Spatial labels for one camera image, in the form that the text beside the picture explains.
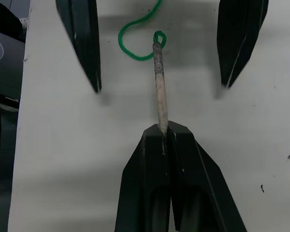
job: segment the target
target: green rope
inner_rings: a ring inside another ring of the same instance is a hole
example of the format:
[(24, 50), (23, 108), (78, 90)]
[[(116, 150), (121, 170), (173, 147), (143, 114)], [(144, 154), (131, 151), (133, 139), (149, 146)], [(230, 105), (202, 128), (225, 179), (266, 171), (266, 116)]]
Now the green rope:
[[(138, 60), (138, 61), (145, 61), (145, 60), (153, 58), (153, 56), (154, 56), (153, 53), (150, 53), (149, 55), (144, 56), (144, 57), (137, 56), (136, 54), (132, 53), (124, 46), (124, 44), (122, 42), (122, 38), (129, 27), (131, 27), (132, 25), (147, 21), (149, 18), (151, 18), (156, 13), (157, 9), (161, 5), (161, 2), (162, 2), (162, 0), (158, 0), (157, 4), (154, 6), (154, 8), (147, 15), (145, 15), (144, 17), (142, 17), (138, 20), (135, 20), (133, 22), (128, 23), (120, 30), (120, 32), (118, 34), (118, 44), (119, 44), (119, 47), (121, 48), (121, 50), (124, 53), (126, 53), (129, 57), (131, 57), (135, 60)], [(159, 36), (162, 37), (161, 46), (163, 48), (165, 46), (165, 43), (166, 43), (166, 35), (162, 31), (156, 31), (154, 34), (154, 43), (159, 42), (159, 40), (158, 40)]]

